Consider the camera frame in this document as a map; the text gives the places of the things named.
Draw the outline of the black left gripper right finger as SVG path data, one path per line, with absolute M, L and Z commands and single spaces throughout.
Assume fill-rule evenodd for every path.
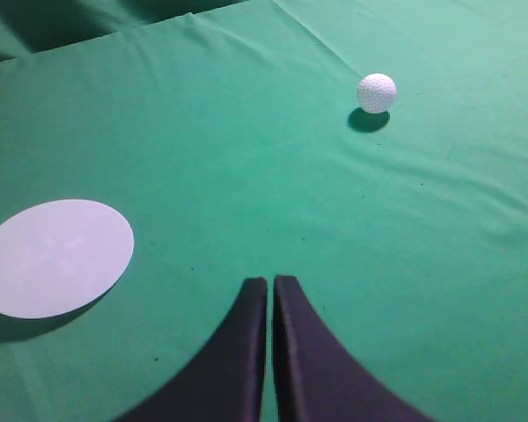
M 333 335 L 294 276 L 274 280 L 272 363 L 281 421 L 430 421 Z

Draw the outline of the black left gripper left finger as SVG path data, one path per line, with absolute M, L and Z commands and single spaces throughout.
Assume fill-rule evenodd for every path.
M 119 421 L 259 421 L 266 368 L 268 283 L 243 281 L 223 321 L 169 382 Z

